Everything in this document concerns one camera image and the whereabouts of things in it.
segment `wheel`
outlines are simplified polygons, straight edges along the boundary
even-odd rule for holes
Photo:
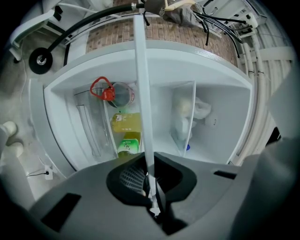
[[[29,57],[29,67],[36,74],[45,74],[53,63],[53,57],[48,49],[40,47],[34,50]]]

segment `wire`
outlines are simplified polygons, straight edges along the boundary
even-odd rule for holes
[[[204,32],[207,33],[207,29],[206,29],[207,24],[204,24],[203,21],[200,21],[200,23],[203,27]]]
[[[238,51],[238,47],[236,46],[236,43],[234,41],[234,39],[228,34],[228,36],[230,37],[230,39],[232,40],[232,43],[233,43],[233,46],[235,48],[235,51],[236,51],[236,54],[238,55],[238,58],[240,58],[240,55],[239,55],[239,51]]]
[[[221,30],[223,30],[225,33],[227,33],[228,35],[232,36],[233,38],[235,38],[239,43],[243,43],[242,40],[236,36],[230,29],[228,29],[228,27],[226,25],[224,25],[223,23],[217,21],[217,20],[213,20],[213,19],[208,19],[205,18],[208,22],[211,22],[212,24],[214,24],[215,26],[217,26],[218,28],[220,28]]]
[[[137,9],[144,8],[143,3],[139,3],[136,5]],[[108,9],[104,9],[103,11],[97,12],[92,14],[91,16],[88,16],[86,18],[83,18],[81,21],[74,24],[72,27],[67,29],[64,33],[62,33],[47,49],[47,51],[50,53],[54,48],[56,48],[66,37],[68,37],[70,34],[72,34],[74,31],[78,30],[79,28],[98,20],[99,18],[106,17],[112,14],[117,14],[121,12],[126,11],[132,11],[131,4],[125,4],[121,6],[115,6]],[[47,55],[43,55],[41,58],[41,61],[43,61],[45,58],[47,58]]]
[[[208,46],[208,39],[210,37],[210,28],[208,27],[207,23],[203,20],[203,23],[205,24],[206,28],[207,28],[207,35],[206,35],[206,43],[205,45]]]
[[[236,22],[236,23],[247,24],[247,22],[243,21],[243,20],[222,18],[222,17],[213,17],[213,16],[210,16],[210,15],[207,15],[207,14],[202,14],[202,13],[196,12],[196,11],[194,11],[194,13],[196,13],[199,17],[208,17],[210,19],[215,19],[215,20],[220,20],[220,21],[228,21],[228,22]]]
[[[207,6],[207,5],[209,5],[211,2],[212,2],[213,0],[208,0],[207,2],[205,2],[205,4],[202,6],[202,11],[203,11],[203,13],[204,14],[206,14],[206,12],[205,12],[205,7]]]
[[[33,176],[38,176],[38,175],[49,175],[49,172],[46,171],[46,172],[43,172],[43,173],[39,173],[39,174],[33,174],[33,175],[27,175],[26,177],[33,177]]]
[[[144,17],[144,21],[146,22],[147,26],[150,26],[150,23],[148,22],[147,18],[146,18],[146,10],[144,11],[144,13],[142,14]]]

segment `white rod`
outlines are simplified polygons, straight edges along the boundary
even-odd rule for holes
[[[254,51],[256,54],[257,59],[257,70],[258,70],[258,81],[257,81],[257,88],[259,89],[259,96],[258,101],[256,104],[256,112],[254,117],[254,123],[252,125],[249,137],[246,141],[245,147],[241,151],[241,154],[239,155],[239,160],[237,164],[241,164],[243,159],[247,157],[248,155],[251,155],[254,152],[254,148],[256,146],[256,143],[258,139],[260,138],[264,124],[266,122],[267,114],[266,114],[266,102],[267,102],[267,96],[266,96],[266,82],[264,77],[264,67],[263,67],[263,61],[259,50],[259,42],[256,35],[251,36]]]
[[[250,47],[248,43],[243,43],[243,50],[245,52],[246,60],[247,60],[247,65],[248,65],[248,76],[249,78],[254,81],[254,67],[253,67],[253,62],[251,58],[251,53],[250,53]]]
[[[196,101],[196,81],[194,81],[193,83],[193,107],[192,107],[192,115],[191,115],[191,119],[189,122],[189,130],[188,130],[188,134],[187,134],[187,139],[186,139],[186,143],[184,145],[184,150],[183,150],[183,157],[185,157],[186,152],[187,152],[187,147],[188,147],[188,142],[189,142],[189,136],[191,135],[191,131],[192,131],[192,125],[193,125],[193,119],[194,119],[194,112],[195,112],[195,101]]]
[[[148,169],[149,184],[152,197],[156,197],[156,183],[154,178],[154,150],[152,114],[150,103],[150,83],[148,63],[146,56],[146,35],[144,20],[141,15],[134,16],[134,38],[135,38],[135,64],[137,83],[140,92],[140,110],[142,121],[142,135],[145,147],[145,158]]]
[[[244,46],[243,46],[243,44],[241,44],[240,46],[242,48],[242,52],[243,52],[243,55],[244,55],[243,57],[244,57],[244,64],[245,64],[245,73],[246,73],[247,76],[249,76],[248,61],[247,61],[247,58],[246,58]]]

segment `red handle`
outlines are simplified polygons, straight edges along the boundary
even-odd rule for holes
[[[93,87],[94,87],[95,84],[96,84],[97,82],[99,82],[101,79],[104,79],[104,80],[107,82],[107,84],[108,84],[111,88],[105,89],[105,90],[103,91],[102,95],[100,96],[100,95],[98,95],[98,94],[96,94],[96,93],[93,92]],[[113,85],[108,81],[108,79],[107,79],[106,77],[103,77],[103,76],[97,78],[97,79],[93,82],[93,84],[92,84],[91,87],[90,87],[90,92],[91,92],[92,95],[96,96],[97,98],[99,98],[99,99],[101,99],[101,100],[112,101],[112,100],[114,100],[114,98],[115,98],[115,91],[114,91]]]

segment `bottle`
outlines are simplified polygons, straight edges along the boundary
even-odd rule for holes
[[[116,133],[141,132],[140,113],[116,113],[112,117],[112,128]]]
[[[138,153],[141,142],[141,133],[127,132],[118,147],[118,157],[125,157]]]

